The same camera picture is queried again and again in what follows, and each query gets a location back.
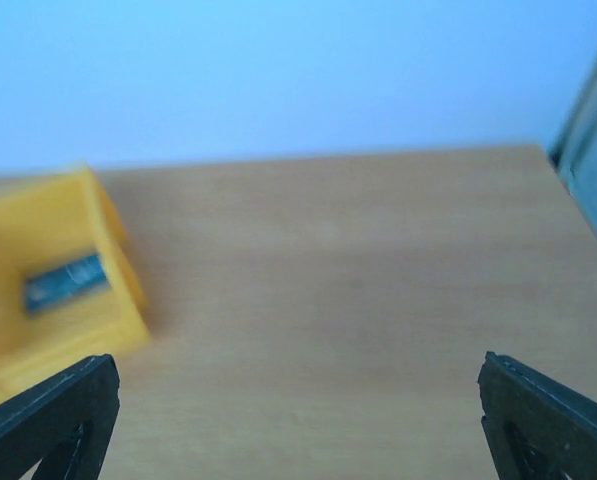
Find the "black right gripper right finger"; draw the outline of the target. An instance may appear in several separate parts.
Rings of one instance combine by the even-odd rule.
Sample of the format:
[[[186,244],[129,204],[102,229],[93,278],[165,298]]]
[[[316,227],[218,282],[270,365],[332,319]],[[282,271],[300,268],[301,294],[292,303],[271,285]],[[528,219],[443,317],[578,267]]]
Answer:
[[[597,403],[522,362],[488,352],[482,428],[500,479],[597,479]]]

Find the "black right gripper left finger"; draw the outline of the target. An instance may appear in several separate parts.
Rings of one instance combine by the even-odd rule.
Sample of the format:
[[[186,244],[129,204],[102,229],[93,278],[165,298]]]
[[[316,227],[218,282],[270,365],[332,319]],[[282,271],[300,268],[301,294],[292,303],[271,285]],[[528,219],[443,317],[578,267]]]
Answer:
[[[0,404],[0,479],[98,478],[119,386],[113,356],[94,355]]]

